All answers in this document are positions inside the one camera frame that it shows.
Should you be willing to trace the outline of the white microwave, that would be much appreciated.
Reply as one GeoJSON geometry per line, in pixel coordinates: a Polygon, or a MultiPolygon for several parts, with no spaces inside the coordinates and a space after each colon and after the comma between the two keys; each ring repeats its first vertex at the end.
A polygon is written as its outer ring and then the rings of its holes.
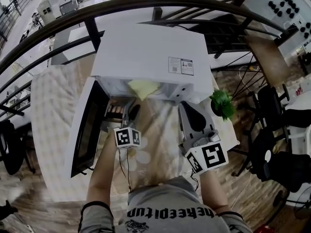
{"type": "Polygon", "coordinates": [[[65,152],[65,177],[84,174],[94,162],[100,127],[111,97],[130,97],[131,80],[159,82],[148,97],[199,104],[214,88],[205,38],[200,33],[150,24],[104,31],[91,75],[75,109],[65,152]]]}

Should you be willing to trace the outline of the straight black railing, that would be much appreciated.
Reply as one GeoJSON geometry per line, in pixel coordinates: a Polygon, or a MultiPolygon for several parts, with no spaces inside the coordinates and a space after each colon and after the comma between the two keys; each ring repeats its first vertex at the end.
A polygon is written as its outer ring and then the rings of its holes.
{"type": "Polygon", "coordinates": [[[17,19],[33,0],[11,0],[4,6],[0,1],[0,53],[8,41],[8,36],[12,31],[17,19]]]}

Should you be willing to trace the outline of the black office chair with jacket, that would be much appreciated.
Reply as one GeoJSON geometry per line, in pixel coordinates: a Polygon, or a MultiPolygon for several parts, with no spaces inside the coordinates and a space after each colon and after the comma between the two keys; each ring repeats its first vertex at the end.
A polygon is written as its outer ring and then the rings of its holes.
{"type": "Polygon", "coordinates": [[[26,124],[16,129],[9,120],[0,121],[0,162],[4,163],[9,175],[16,174],[24,161],[28,169],[35,174],[35,168],[31,167],[27,150],[27,140],[30,139],[31,125],[26,124]]]}

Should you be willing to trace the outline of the table with checkered cloth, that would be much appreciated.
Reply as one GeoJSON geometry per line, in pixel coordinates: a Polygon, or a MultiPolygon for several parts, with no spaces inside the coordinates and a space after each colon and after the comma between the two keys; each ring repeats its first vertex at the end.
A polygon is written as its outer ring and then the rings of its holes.
{"type": "MultiPolygon", "coordinates": [[[[91,74],[95,55],[67,65],[50,66],[31,83],[31,124],[41,173],[55,202],[86,199],[91,171],[65,177],[69,131],[83,86],[91,74]]],[[[181,155],[182,141],[177,107],[168,101],[144,100],[137,119],[140,147],[120,150],[115,156],[111,194],[189,176],[191,166],[181,155]]]]}

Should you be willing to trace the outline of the black metal staircase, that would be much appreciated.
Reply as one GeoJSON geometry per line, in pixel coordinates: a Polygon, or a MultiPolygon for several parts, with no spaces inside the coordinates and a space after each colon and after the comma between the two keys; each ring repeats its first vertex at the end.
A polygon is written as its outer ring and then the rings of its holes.
{"type": "Polygon", "coordinates": [[[246,33],[235,35],[238,21],[232,14],[213,16],[212,13],[195,17],[190,13],[183,13],[174,17],[163,17],[157,23],[143,21],[143,23],[188,30],[204,35],[208,54],[216,54],[220,50],[224,53],[248,51],[249,47],[244,40],[246,33]]]}

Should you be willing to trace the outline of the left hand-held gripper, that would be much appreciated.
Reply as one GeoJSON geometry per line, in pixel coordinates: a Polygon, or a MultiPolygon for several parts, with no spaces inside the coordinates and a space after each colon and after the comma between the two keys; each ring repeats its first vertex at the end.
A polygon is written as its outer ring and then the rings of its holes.
{"type": "Polygon", "coordinates": [[[122,123],[116,123],[114,128],[114,135],[116,146],[121,149],[140,147],[141,132],[136,129],[136,117],[140,111],[140,104],[135,103],[135,98],[130,98],[123,107],[122,123]]]}

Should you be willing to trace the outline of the curved black metal railing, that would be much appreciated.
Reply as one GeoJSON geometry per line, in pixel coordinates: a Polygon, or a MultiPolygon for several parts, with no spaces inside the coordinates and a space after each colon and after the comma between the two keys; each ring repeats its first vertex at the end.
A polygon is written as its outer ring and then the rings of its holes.
{"type": "MultiPolygon", "coordinates": [[[[19,71],[0,86],[0,121],[11,120],[20,122],[21,124],[30,122],[31,93],[16,101],[13,105],[7,105],[16,94],[20,94],[27,88],[31,89],[32,79],[26,76],[29,71],[34,70],[37,66],[43,66],[43,69],[46,70],[52,66],[52,58],[62,53],[67,56],[67,63],[74,62],[89,55],[95,55],[96,57],[104,31],[107,28],[120,27],[122,31],[128,33],[131,24],[146,24],[143,21],[148,21],[145,18],[137,19],[133,17],[136,12],[143,12],[145,10],[153,12],[155,9],[165,7],[193,8],[243,17],[243,22],[236,25],[237,30],[235,31],[235,35],[244,31],[246,33],[243,37],[244,40],[246,36],[257,36],[273,40],[276,46],[279,47],[280,44],[284,43],[290,37],[288,30],[279,27],[264,17],[231,3],[218,0],[110,0],[98,3],[76,12],[71,12],[44,26],[23,40],[3,58],[0,62],[0,75],[29,50],[49,39],[51,36],[56,36],[58,33],[66,29],[71,29],[80,23],[85,24],[86,36],[79,37],[58,48],[54,48],[52,51],[28,64],[23,70],[19,71]],[[100,18],[111,17],[113,14],[130,15],[132,18],[129,21],[117,20],[111,21],[104,26],[99,25],[100,18]]],[[[152,19],[150,21],[153,20],[157,23],[160,22],[160,19],[152,19]]],[[[216,54],[208,54],[211,71],[213,69],[221,70],[228,68],[228,63],[219,63],[219,58],[224,54],[224,50],[220,50],[216,54]]]]}

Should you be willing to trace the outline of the person's grey printed t-shirt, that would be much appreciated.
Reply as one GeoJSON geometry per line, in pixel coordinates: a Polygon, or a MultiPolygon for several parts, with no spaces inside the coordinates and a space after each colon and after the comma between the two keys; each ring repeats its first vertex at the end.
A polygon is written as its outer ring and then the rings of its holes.
{"type": "Polygon", "coordinates": [[[240,214],[218,214],[202,204],[193,186],[182,176],[132,192],[128,211],[117,226],[107,204],[87,203],[81,211],[78,232],[252,233],[240,214]]]}

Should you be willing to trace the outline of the green potted plant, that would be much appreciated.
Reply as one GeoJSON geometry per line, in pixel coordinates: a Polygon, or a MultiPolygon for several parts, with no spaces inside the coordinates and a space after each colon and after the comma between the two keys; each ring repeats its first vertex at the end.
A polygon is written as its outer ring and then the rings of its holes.
{"type": "Polygon", "coordinates": [[[216,89],[209,98],[211,109],[216,116],[221,117],[223,121],[232,120],[235,108],[232,104],[232,97],[226,90],[216,89]]]}

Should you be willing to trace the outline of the black bag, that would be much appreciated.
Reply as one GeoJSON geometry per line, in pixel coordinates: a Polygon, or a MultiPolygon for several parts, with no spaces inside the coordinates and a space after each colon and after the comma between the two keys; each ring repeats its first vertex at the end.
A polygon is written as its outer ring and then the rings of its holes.
{"type": "Polygon", "coordinates": [[[262,182],[273,180],[288,191],[297,192],[302,184],[311,183],[311,157],[307,154],[292,154],[280,151],[272,153],[270,160],[265,159],[263,153],[252,154],[251,172],[257,176],[262,182]]]}

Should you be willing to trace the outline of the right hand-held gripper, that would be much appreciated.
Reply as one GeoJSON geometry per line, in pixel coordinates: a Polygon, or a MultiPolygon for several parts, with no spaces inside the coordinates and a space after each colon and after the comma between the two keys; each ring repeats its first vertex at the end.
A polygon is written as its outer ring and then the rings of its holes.
{"type": "Polygon", "coordinates": [[[203,174],[228,164],[227,151],[223,149],[218,131],[214,130],[211,115],[204,108],[181,101],[178,116],[184,135],[179,148],[195,174],[203,174]]]}

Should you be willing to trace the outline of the wooden side table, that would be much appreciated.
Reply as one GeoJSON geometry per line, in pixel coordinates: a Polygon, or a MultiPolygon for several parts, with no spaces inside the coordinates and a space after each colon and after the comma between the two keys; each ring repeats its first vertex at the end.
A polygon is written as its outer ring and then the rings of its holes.
{"type": "Polygon", "coordinates": [[[246,67],[237,70],[241,76],[232,95],[234,99],[265,84],[271,87],[283,85],[290,76],[289,66],[273,40],[246,36],[245,41],[253,56],[246,67]]]}

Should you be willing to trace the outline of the person's right forearm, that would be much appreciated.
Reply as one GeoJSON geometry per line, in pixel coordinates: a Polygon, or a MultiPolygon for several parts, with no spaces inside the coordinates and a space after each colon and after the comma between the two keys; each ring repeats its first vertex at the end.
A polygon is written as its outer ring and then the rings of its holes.
{"type": "Polygon", "coordinates": [[[210,207],[217,214],[231,211],[227,195],[214,170],[200,175],[200,187],[204,205],[210,207]]]}

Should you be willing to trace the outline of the person's left forearm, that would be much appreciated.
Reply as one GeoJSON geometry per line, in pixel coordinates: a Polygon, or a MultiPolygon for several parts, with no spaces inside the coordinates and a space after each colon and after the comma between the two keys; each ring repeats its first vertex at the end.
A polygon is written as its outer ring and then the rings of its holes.
{"type": "Polygon", "coordinates": [[[111,133],[105,141],[104,147],[92,172],[87,191],[87,202],[100,201],[108,206],[110,205],[110,192],[116,151],[115,135],[111,133]]]}

